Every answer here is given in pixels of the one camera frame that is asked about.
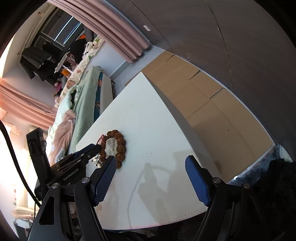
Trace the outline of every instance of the gray floor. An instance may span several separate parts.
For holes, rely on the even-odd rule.
[[[134,77],[141,71],[146,65],[152,62],[157,56],[159,56],[164,50],[150,46],[140,57],[138,57],[133,63],[127,66],[127,68],[116,78],[112,79],[115,82],[116,96],[124,89],[126,82]]]

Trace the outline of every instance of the blue textured pad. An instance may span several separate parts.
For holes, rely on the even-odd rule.
[[[204,203],[205,206],[211,202],[208,186],[200,174],[199,170],[194,165],[193,161],[189,156],[185,160],[185,170],[190,179],[190,182],[194,188],[194,191],[198,197],[198,199]]]
[[[106,193],[116,171],[116,164],[117,161],[115,157],[113,157],[112,161],[109,163],[107,169],[105,170],[102,178],[100,179],[96,187],[96,196],[94,197],[94,202],[96,203],[96,205],[98,205],[99,202],[102,202],[106,196]]]

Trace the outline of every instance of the white table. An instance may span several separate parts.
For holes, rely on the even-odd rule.
[[[213,176],[220,173],[185,118],[142,73],[107,107],[76,150],[113,129],[124,135],[127,152],[96,207],[104,229],[165,225],[206,211],[186,174],[185,158],[194,155]],[[89,162],[87,176],[95,168]]]

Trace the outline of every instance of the curtain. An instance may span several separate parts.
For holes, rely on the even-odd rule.
[[[47,130],[54,123],[57,109],[18,91],[0,79],[0,108],[32,125]]]
[[[49,0],[110,44],[127,62],[149,43],[115,10],[100,0]]]

